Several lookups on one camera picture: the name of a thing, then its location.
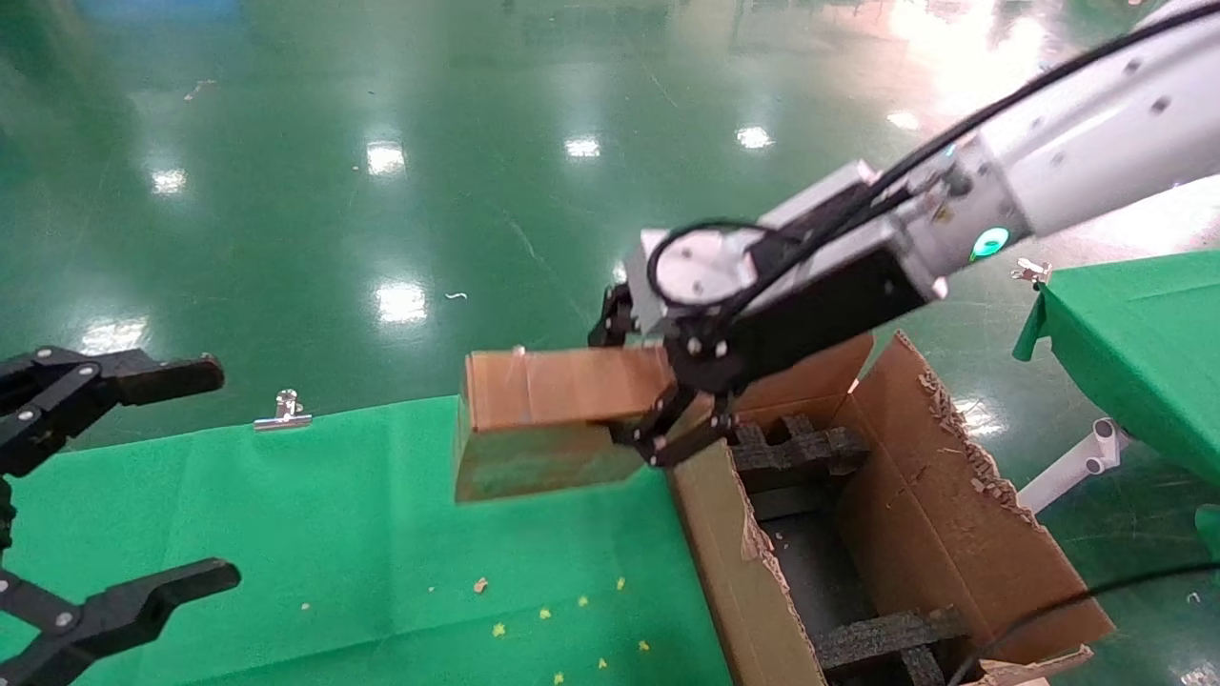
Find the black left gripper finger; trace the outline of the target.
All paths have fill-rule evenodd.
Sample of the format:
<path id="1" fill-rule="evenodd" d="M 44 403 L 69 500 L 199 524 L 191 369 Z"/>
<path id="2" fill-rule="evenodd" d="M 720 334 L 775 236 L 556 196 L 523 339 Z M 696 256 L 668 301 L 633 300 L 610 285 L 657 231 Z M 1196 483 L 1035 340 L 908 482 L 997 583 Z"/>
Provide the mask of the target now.
<path id="1" fill-rule="evenodd" d="M 96 662 L 156 641 L 187 603 L 226 594 L 242 572 L 220 557 L 113 585 L 73 604 L 17 576 L 1 574 L 1 612 L 37 629 L 2 662 L 5 685 L 71 685 Z"/>
<path id="2" fill-rule="evenodd" d="M 88 355 L 59 347 L 1 365 L 1 474 L 23 477 L 118 405 L 220 391 L 224 370 L 204 354 L 157 361 L 142 349 Z"/>

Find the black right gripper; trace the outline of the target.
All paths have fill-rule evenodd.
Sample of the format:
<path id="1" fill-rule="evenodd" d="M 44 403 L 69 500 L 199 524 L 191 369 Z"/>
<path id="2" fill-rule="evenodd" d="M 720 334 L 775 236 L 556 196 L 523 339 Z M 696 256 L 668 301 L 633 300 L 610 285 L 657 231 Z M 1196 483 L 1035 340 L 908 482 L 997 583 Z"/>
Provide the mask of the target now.
<path id="1" fill-rule="evenodd" d="M 665 350 L 672 382 L 640 417 L 610 422 L 615 446 L 650 468 L 673 469 L 734 431 L 734 394 L 824 349 L 871 332 L 932 300 L 931 283 L 903 269 L 889 248 L 845 261 L 736 319 L 725 334 L 680 326 Z M 621 348 L 637 331 L 627 283 L 604 291 L 589 348 Z"/>

